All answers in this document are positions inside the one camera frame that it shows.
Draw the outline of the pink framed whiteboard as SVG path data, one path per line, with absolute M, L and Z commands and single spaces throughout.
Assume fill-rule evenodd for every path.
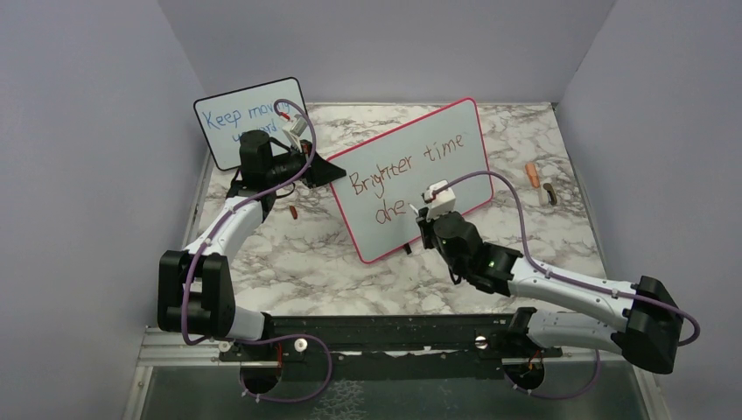
M 328 162 L 346 171 L 331 189 L 363 263 L 420 236 L 412 210 L 442 180 L 489 167 L 477 103 L 463 98 L 343 150 Z

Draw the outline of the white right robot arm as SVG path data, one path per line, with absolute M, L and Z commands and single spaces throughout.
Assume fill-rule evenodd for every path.
M 445 261 L 451 280 L 479 291 L 530 298 L 559 311 L 519 310 L 505 332 L 507 349 L 580 347 L 618 354 L 638 368 L 673 372 L 683 320 L 665 285 L 651 276 L 612 281 L 531 262 L 520 251 L 484 241 L 458 212 L 416 217 L 423 245 Z

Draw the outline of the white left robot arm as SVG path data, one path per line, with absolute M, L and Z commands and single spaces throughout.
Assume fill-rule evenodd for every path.
M 267 219 L 278 190 L 297 182 L 308 188 L 326 186 L 347 174 L 317 154 L 310 141 L 294 140 L 276 155 L 278 143 L 262 130 L 242 133 L 240 174 L 218 218 L 187 247 L 168 250 L 160 258 L 157 325 L 182 333 L 189 345 L 207 339 L 241 340 L 244 351 L 258 360 L 274 351 L 266 314 L 235 302 L 229 264 Z

